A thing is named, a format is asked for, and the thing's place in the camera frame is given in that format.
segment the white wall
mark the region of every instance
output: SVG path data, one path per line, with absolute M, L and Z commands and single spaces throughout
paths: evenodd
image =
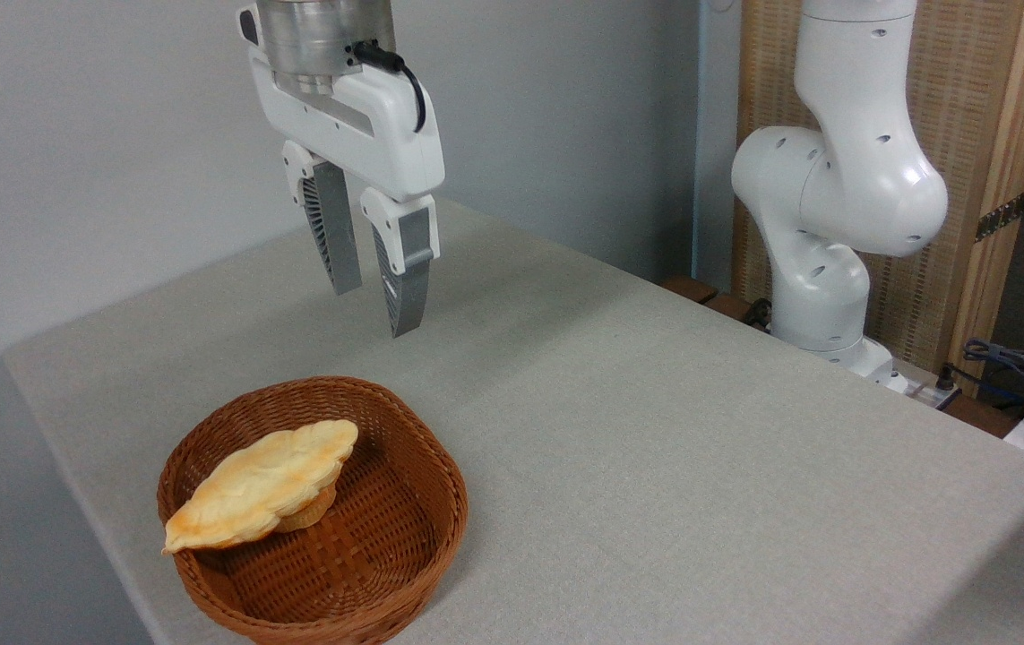
M 394 4 L 443 197 L 644 276 L 686 269 L 696 5 Z M 0 352 L 303 223 L 232 8 L 0 0 Z M 11 397 L 0 383 L 0 642 L 138 641 Z

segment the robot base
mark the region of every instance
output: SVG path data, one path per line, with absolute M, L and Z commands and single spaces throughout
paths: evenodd
M 835 351 L 811 351 L 811 354 L 822 356 L 892 391 L 904 393 L 909 384 L 906 378 L 898 375 L 893 368 L 893 355 L 890 354 L 890 350 L 864 336 L 850 347 Z

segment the metal hinge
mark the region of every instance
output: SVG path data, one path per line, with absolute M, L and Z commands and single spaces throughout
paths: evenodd
M 1021 216 L 1023 210 L 1024 192 L 1008 201 L 1006 204 L 1000 205 L 998 208 L 993 209 L 993 211 L 987 213 L 987 215 L 983 215 L 981 219 L 978 220 L 978 236 L 976 236 L 974 241 L 981 242 L 992 235 L 992 233 L 995 233 L 999 228 L 1007 227 L 1011 221 L 1016 220 Z

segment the wooden panel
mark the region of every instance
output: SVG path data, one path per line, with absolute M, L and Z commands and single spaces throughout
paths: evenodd
M 942 412 L 998 438 L 1007 437 L 1017 425 L 1017 419 L 964 394 L 950 401 Z
M 708 285 L 708 283 L 700 283 L 686 275 L 672 275 L 667 281 L 660 283 L 659 287 L 663 287 L 667 291 L 672 291 L 672 293 L 679 294 L 680 297 L 687 298 L 689 301 L 697 302 L 699 305 L 720 294 L 719 290 Z
M 994 141 L 982 210 L 991 212 L 1023 191 L 1024 17 L 1007 85 L 998 135 Z M 962 347 L 970 338 L 987 339 L 993 335 L 1013 247 L 1021 224 L 1022 221 L 1015 221 L 1007 228 L 978 242 L 971 250 L 970 268 L 963 285 L 947 358 L 975 375 L 981 375 L 982 363 L 963 360 Z
M 728 318 L 743 319 L 750 311 L 750 302 L 739 297 L 732 297 L 729 294 L 719 294 L 717 297 L 709 299 L 703 305 L 708 309 L 713 309 L 726 315 Z

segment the woven screen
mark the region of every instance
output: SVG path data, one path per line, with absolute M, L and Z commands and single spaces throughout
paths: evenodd
M 927 370 L 936 369 L 949 350 L 1023 4 L 918 4 L 906 89 L 909 115 L 922 149 L 949 187 L 949 215 L 921 253 L 908 258 L 863 255 L 863 260 L 871 282 L 866 334 L 898 358 Z M 801 0 L 743 4 L 740 139 L 758 127 L 818 128 L 794 89 L 801 7 Z M 732 289 L 738 297 L 770 297 L 770 263 L 741 205 L 733 263 Z

